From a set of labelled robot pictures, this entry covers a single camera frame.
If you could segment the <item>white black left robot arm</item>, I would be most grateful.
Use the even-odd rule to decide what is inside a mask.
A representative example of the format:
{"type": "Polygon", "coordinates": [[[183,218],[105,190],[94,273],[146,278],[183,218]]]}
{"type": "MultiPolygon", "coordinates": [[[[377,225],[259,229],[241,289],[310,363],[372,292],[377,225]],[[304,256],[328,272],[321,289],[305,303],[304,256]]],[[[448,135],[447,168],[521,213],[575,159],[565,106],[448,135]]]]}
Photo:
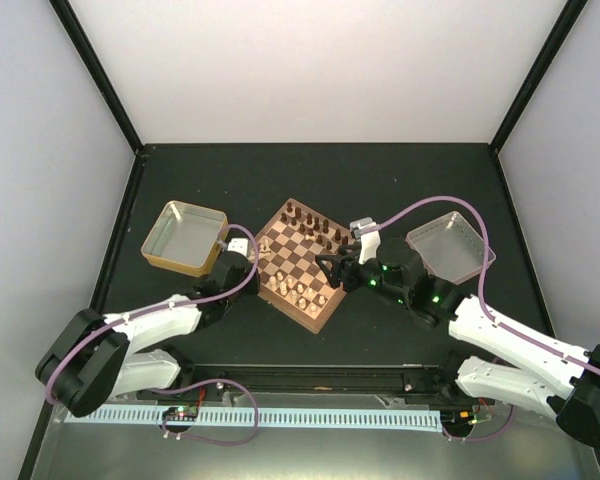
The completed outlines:
{"type": "Polygon", "coordinates": [[[195,384],[193,372],[166,351],[147,349],[214,325],[242,294],[258,292],[257,263],[226,251],[210,274],[161,302],[105,315],[79,311],[35,369],[45,400],[84,417],[107,400],[138,390],[187,397],[195,384]]]}

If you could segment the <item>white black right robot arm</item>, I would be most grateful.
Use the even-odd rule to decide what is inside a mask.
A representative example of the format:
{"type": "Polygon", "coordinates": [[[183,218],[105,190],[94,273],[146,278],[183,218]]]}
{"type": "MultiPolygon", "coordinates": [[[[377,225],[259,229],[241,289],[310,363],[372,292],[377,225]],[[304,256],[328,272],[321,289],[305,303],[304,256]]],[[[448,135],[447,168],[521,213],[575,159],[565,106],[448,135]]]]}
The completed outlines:
{"type": "Polygon", "coordinates": [[[569,345],[482,306],[476,295],[430,274],[421,256],[397,239],[364,259],[358,245],[319,254],[316,263],[333,287],[368,287],[410,311],[421,324],[447,326],[448,334],[499,358],[476,356],[434,379],[437,396],[499,400],[554,420],[572,439],[600,448],[600,344],[569,345]]]}

